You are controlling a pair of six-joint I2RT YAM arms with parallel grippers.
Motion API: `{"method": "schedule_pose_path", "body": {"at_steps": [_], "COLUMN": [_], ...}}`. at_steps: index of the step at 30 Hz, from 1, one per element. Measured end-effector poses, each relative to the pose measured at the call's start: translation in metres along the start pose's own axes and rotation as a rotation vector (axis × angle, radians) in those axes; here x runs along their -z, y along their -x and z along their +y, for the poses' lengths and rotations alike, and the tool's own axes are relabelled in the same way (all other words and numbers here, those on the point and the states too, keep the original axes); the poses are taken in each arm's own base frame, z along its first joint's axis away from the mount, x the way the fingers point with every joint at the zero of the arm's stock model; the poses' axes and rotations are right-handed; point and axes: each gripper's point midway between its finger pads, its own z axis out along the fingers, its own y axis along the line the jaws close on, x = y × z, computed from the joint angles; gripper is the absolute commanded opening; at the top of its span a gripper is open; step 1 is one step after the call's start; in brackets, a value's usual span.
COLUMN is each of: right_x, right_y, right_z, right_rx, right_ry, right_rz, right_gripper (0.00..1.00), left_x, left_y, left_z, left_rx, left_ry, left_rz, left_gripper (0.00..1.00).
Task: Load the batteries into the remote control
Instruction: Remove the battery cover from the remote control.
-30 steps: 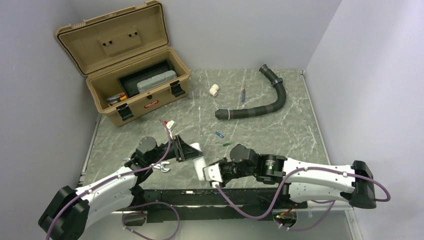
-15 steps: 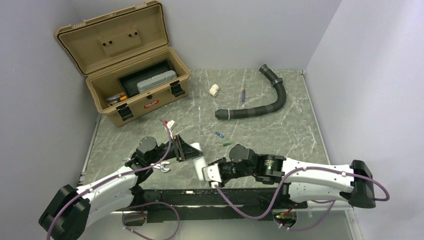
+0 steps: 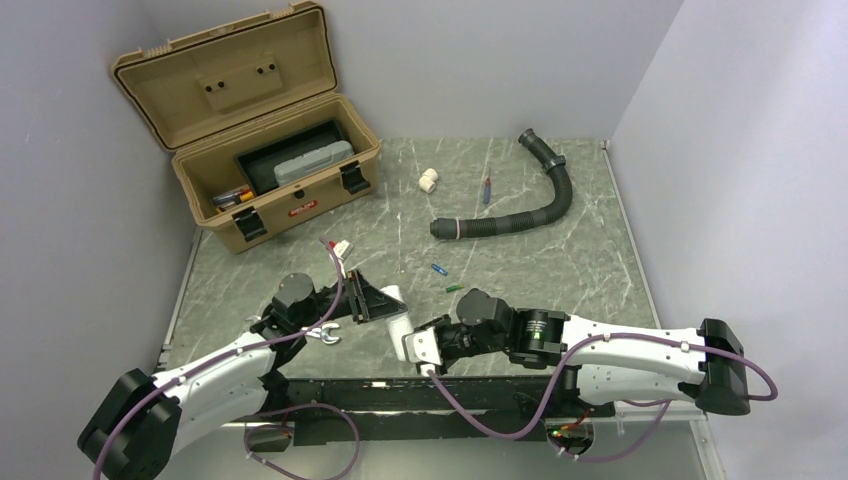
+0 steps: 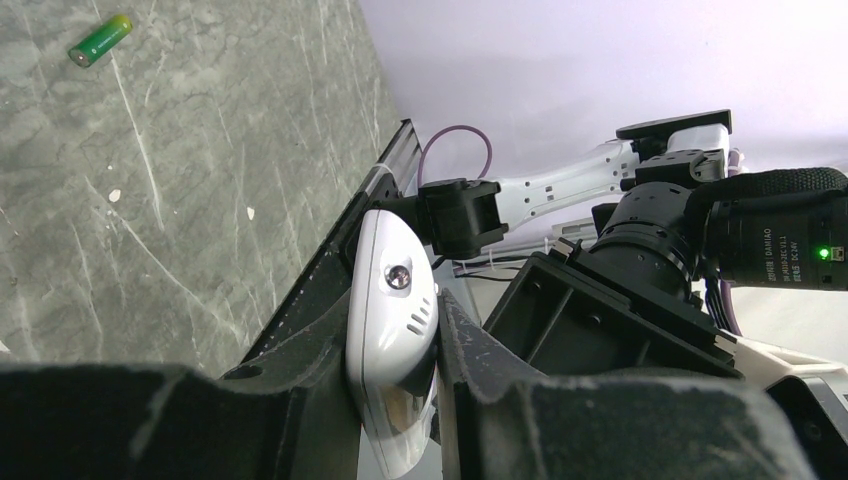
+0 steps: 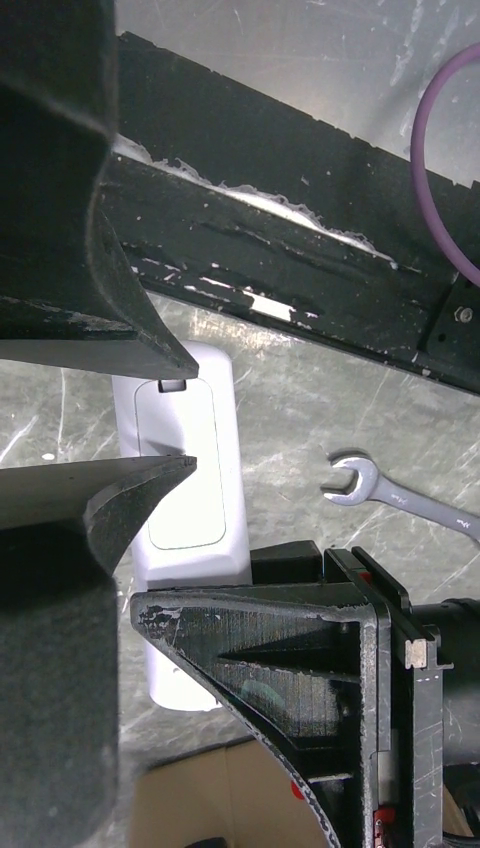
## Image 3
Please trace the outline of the blue battery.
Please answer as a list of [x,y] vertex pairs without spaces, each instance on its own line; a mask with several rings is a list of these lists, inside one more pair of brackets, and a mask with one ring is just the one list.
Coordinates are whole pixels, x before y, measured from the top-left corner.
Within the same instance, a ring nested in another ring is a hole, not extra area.
[[447,276],[447,275],[448,275],[448,272],[447,272],[445,269],[443,269],[442,267],[440,267],[440,266],[438,266],[438,265],[436,265],[436,264],[431,264],[431,268],[432,268],[435,272],[439,273],[439,274],[440,274],[440,275],[442,275],[442,276]]

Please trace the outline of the white remote control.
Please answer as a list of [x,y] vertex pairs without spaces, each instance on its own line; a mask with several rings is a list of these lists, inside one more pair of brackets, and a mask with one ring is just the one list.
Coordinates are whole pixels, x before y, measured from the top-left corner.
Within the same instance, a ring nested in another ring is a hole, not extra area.
[[[403,303],[403,297],[398,285],[388,285],[381,292],[389,297]],[[410,363],[410,356],[406,347],[406,337],[412,335],[414,328],[407,311],[392,315],[386,319],[388,334],[396,357],[399,361]]]

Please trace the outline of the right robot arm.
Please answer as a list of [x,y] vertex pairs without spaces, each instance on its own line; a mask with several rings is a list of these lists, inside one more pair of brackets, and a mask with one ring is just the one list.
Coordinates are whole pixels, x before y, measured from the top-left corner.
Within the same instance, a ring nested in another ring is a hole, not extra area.
[[707,413],[744,416],[752,399],[744,347],[723,320],[697,328],[648,329],[602,323],[562,311],[514,308],[479,289],[402,338],[421,375],[443,373],[459,359],[503,353],[528,369],[557,368],[557,411],[631,401],[687,401]]

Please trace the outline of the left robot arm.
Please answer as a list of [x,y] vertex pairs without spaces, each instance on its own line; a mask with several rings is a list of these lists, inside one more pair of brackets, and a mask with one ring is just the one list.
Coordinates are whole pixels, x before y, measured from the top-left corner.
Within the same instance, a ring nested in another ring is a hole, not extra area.
[[230,344],[171,370],[123,374],[77,447],[109,479],[153,479],[172,455],[219,426],[255,414],[272,420],[291,406],[280,369],[306,346],[303,329],[407,311],[398,286],[378,289],[357,269],[321,290],[308,275],[290,274],[259,319]]

